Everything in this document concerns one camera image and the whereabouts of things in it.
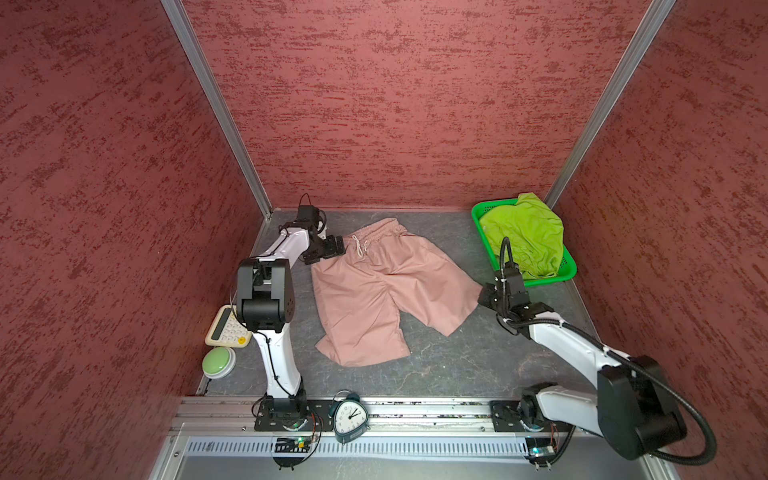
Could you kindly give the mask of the pink shorts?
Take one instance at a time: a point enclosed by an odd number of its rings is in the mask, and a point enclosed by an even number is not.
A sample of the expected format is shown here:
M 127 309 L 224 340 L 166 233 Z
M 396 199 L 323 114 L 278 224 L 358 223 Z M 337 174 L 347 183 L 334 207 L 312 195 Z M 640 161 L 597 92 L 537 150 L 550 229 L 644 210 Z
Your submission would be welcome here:
M 343 367 L 409 356 L 408 313 L 448 337 L 477 308 L 482 287 L 424 237 L 386 218 L 344 238 L 343 255 L 311 268 L 323 338 L 317 350 Z

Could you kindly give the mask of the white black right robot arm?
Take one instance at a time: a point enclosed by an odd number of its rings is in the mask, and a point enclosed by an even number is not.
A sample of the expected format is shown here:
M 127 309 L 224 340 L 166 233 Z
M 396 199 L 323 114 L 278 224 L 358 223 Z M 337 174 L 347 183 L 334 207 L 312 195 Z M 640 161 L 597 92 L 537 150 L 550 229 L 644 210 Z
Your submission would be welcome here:
M 527 430 L 567 423 L 602 437 L 628 460 L 686 437 L 678 402 L 664 389 L 658 363 L 647 356 L 631 357 L 613 350 L 548 305 L 531 302 L 513 263 L 495 271 L 478 303 L 495 312 L 505 331 L 554 352 L 592 386 L 583 391 L 543 382 L 524 389 L 517 416 Z

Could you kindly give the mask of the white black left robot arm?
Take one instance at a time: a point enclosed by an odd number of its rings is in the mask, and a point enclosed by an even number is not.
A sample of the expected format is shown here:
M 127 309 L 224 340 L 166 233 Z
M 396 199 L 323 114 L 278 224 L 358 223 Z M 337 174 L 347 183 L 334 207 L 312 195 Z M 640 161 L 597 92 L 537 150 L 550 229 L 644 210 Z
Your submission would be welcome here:
M 326 229 L 325 213 L 312 204 L 301 204 L 295 219 L 280 227 L 275 242 L 243 260 L 236 272 L 235 318 L 260 349 L 267 376 L 262 400 L 265 416 L 287 430 L 302 428 L 310 414 L 290 338 L 296 310 L 292 267 L 346 252 L 343 238 Z

